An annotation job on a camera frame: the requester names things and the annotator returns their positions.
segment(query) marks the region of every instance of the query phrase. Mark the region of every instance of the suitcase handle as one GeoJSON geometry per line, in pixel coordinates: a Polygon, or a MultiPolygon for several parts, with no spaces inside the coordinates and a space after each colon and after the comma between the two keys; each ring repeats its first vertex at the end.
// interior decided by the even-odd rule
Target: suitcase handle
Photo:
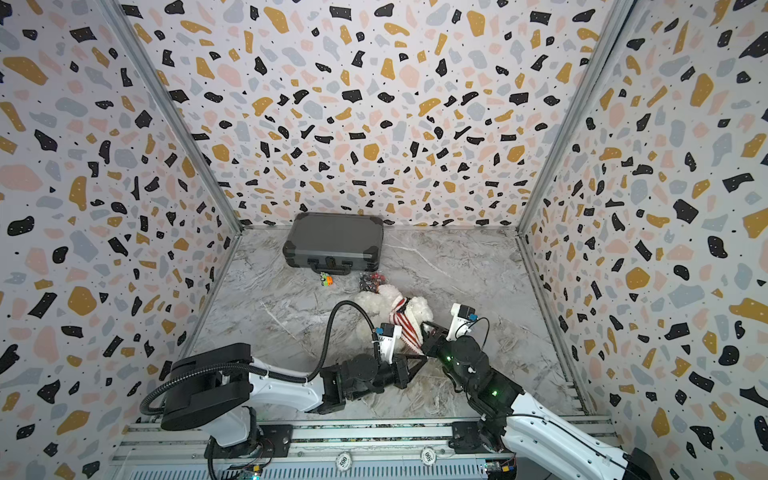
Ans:
{"type": "Polygon", "coordinates": [[[341,267],[320,266],[315,259],[309,261],[310,267],[314,273],[328,273],[330,275],[349,275],[352,271],[352,265],[342,263],[341,267]]]}

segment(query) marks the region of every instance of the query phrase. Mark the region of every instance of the black speckle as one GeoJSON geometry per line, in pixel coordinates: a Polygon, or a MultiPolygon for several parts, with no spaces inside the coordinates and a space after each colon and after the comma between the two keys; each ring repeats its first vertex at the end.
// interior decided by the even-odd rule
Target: black speckle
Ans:
{"type": "Polygon", "coordinates": [[[725,251],[725,246],[723,245],[723,239],[720,237],[715,237],[714,235],[710,235],[707,238],[707,245],[709,245],[710,248],[710,254],[712,257],[717,258],[727,258],[728,252],[725,251]]]}

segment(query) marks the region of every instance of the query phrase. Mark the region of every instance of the gray suitcase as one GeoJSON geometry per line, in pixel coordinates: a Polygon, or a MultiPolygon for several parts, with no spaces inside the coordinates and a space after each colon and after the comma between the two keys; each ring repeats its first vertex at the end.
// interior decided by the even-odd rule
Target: gray suitcase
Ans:
{"type": "Polygon", "coordinates": [[[283,255],[289,266],[315,273],[374,272],[383,239],[384,222],[378,217],[309,212],[296,215],[283,255]]]}

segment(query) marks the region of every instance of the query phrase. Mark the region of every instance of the metal corner post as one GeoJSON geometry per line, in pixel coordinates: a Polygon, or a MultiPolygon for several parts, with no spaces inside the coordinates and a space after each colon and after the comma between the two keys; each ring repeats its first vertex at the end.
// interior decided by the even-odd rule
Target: metal corner post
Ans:
{"type": "Polygon", "coordinates": [[[568,141],[578,125],[579,118],[590,104],[592,91],[598,84],[600,74],[611,57],[611,52],[619,33],[624,27],[624,23],[627,21],[635,2],[636,0],[614,0],[614,4],[605,22],[605,28],[595,47],[594,55],[592,55],[587,71],[584,73],[584,79],[576,90],[576,95],[574,95],[571,106],[565,114],[563,125],[558,132],[558,137],[555,139],[552,149],[544,161],[544,166],[538,173],[538,181],[534,185],[525,211],[523,211],[522,217],[520,217],[518,232],[525,232],[531,226],[545,191],[549,188],[551,180],[559,172],[559,167],[568,148],[568,141]]]}
{"type": "Polygon", "coordinates": [[[131,63],[133,63],[136,71],[141,76],[141,80],[143,80],[144,84],[147,86],[150,96],[160,108],[160,112],[165,116],[171,130],[176,135],[181,146],[187,152],[187,156],[192,161],[192,165],[194,165],[195,170],[200,175],[203,184],[210,192],[216,206],[219,208],[219,212],[230,228],[232,228],[234,235],[239,236],[243,231],[240,221],[235,217],[234,210],[230,206],[230,202],[224,195],[224,192],[219,187],[219,182],[214,177],[214,173],[203,159],[202,152],[200,152],[200,149],[192,140],[192,135],[187,129],[187,124],[184,123],[181,114],[171,103],[170,96],[160,83],[160,79],[155,74],[155,68],[152,65],[152,61],[139,43],[136,35],[134,35],[131,24],[126,20],[125,15],[123,15],[120,3],[117,0],[96,0],[96,3],[100,7],[101,14],[104,16],[107,24],[118,37],[118,42],[123,46],[125,55],[131,60],[131,63]]]}

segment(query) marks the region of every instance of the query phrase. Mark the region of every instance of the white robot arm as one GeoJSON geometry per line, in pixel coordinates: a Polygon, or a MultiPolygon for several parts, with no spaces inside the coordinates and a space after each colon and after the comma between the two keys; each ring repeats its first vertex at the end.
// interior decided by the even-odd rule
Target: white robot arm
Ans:
{"type": "Polygon", "coordinates": [[[361,354],[322,367],[323,354],[310,374],[253,359],[245,343],[192,356],[174,364],[169,382],[147,396],[141,411],[145,415],[162,414],[161,428],[165,430],[201,428],[216,440],[220,457],[235,458],[256,448],[258,428],[253,407],[258,404],[291,406],[317,414],[336,412],[344,408],[346,400],[381,393],[390,385],[406,388],[432,357],[440,361],[455,391],[465,392],[469,405],[481,415],[477,435],[454,439],[449,447],[457,451],[484,448],[516,452],[564,480],[660,480],[649,455],[638,449],[629,455],[587,435],[490,367],[488,356],[466,335],[467,322],[477,318],[474,309],[455,304],[452,312],[451,329],[422,324],[425,356],[393,353],[398,332],[391,324],[372,328],[374,355],[361,354]],[[167,392],[164,407],[151,408],[163,392],[167,392]]]}

